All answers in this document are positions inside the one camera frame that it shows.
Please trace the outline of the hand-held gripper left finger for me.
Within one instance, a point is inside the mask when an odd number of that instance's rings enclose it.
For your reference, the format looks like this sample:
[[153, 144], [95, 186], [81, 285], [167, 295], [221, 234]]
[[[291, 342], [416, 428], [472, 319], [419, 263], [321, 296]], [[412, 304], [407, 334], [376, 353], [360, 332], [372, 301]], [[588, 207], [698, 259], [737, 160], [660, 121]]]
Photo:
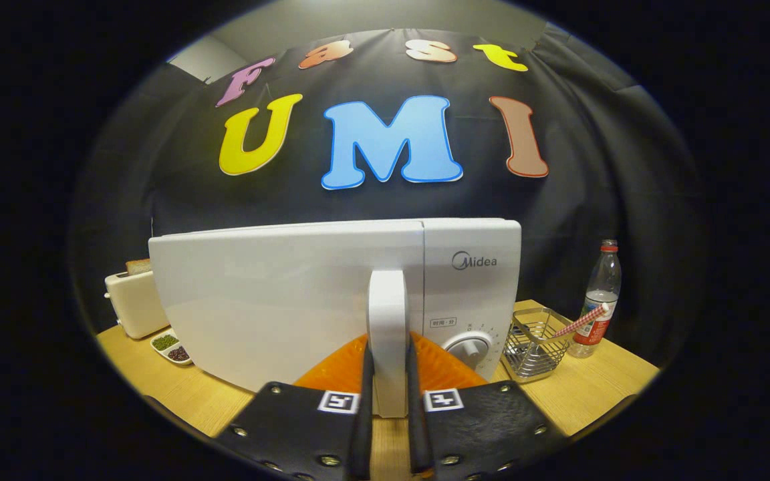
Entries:
[[294, 383], [268, 381], [216, 444], [280, 480], [367, 480], [373, 373], [358, 336]]

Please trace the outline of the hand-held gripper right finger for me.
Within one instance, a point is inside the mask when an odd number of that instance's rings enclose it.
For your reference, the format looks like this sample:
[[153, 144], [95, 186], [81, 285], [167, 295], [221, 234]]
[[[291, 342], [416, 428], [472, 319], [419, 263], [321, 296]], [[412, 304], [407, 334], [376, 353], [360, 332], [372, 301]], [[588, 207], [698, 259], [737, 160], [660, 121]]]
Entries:
[[424, 480], [525, 480], [565, 433], [515, 381], [485, 381], [418, 333], [406, 354], [410, 469]]

